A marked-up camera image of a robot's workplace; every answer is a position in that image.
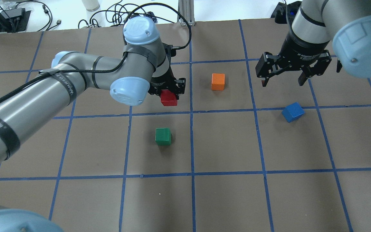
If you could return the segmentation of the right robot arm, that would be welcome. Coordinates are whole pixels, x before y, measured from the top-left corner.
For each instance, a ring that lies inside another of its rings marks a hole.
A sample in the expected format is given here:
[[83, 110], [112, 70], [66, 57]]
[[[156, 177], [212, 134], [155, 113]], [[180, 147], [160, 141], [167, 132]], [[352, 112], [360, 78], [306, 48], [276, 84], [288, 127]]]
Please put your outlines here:
[[338, 59], [336, 72], [371, 78], [371, 0], [278, 3], [271, 18], [287, 24], [289, 31], [280, 52], [264, 52], [256, 65], [263, 87], [283, 72], [301, 71], [300, 86], [323, 75], [332, 61], [329, 42]]

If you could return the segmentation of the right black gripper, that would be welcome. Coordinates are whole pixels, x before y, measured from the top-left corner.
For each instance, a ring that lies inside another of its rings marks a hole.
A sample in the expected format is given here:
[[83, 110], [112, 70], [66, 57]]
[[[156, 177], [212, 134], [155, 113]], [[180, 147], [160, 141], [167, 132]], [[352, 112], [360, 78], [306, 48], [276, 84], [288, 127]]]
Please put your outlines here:
[[331, 54], [326, 50], [328, 42], [309, 43], [293, 32], [289, 32], [278, 55], [264, 52], [256, 65], [256, 76], [266, 87], [269, 80], [283, 72], [301, 70], [298, 78], [299, 86], [303, 86], [308, 78], [323, 75], [332, 61]]

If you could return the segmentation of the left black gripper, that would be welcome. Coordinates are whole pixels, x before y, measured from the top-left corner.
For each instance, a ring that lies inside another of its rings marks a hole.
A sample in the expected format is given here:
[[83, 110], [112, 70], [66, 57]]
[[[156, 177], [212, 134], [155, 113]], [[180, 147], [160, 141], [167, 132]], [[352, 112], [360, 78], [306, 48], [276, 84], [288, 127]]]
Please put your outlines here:
[[184, 94], [186, 89], [185, 78], [175, 78], [171, 65], [168, 65], [166, 72], [157, 77], [152, 77], [148, 94], [161, 96], [163, 90], [168, 90], [176, 97]]

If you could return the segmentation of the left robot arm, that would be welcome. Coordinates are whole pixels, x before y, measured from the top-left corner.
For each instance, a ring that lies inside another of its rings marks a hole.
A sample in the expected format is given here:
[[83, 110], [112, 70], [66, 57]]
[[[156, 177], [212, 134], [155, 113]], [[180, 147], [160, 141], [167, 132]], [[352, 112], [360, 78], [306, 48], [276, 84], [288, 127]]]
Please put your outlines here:
[[0, 164], [88, 88], [109, 91], [117, 102], [138, 106], [147, 94], [184, 94], [186, 79], [175, 78], [171, 57], [178, 47], [165, 44], [152, 19], [136, 16], [123, 26], [121, 59], [76, 51], [56, 54], [51, 68], [0, 97]]

